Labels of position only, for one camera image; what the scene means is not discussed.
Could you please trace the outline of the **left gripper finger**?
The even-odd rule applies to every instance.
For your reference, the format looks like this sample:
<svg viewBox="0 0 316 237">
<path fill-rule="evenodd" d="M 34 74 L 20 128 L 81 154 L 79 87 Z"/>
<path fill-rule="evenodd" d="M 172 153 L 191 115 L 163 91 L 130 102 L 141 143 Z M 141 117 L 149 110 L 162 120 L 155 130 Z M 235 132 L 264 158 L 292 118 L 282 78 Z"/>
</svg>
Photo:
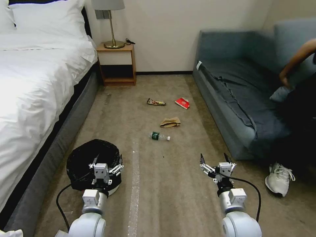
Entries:
<svg viewBox="0 0 316 237">
<path fill-rule="evenodd" d="M 89 169 L 90 170 L 94 170 L 95 166 L 98 164 L 97 163 L 98 157 L 99 157 L 99 154 L 94 158 L 93 162 L 91 164 L 89 164 Z"/>
<path fill-rule="evenodd" d="M 122 155 L 119 156 L 118 164 L 109 170 L 110 176 L 118 176 L 124 169 Z"/>
</svg>

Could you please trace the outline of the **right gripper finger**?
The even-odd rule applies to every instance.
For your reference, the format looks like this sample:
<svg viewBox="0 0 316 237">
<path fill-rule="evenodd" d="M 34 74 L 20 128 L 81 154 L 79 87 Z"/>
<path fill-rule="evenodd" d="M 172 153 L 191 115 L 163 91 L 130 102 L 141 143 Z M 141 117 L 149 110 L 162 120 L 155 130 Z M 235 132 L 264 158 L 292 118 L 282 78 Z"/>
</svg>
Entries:
<svg viewBox="0 0 316 237">
<path fill-rule="evenodd" d="M 200 168 L 208 177 L 216 178 L 217 166 L 210 166 L 206 164 L 202 153 L 200 154 Z"/>
<path fill-rule="evenodd" d="M 226 153 L 224 153 L 224 158 L 225 158 L 225 161 L 230 164 L 230 166 L 231 166 L 231 171 L 233 171 L 234 168 L 235 168 L 235 166 L 236 166 L 236 163 L 234 163 L 234 162 L 232 161 L 232 159 L 231 159 Z"/>
</svg>

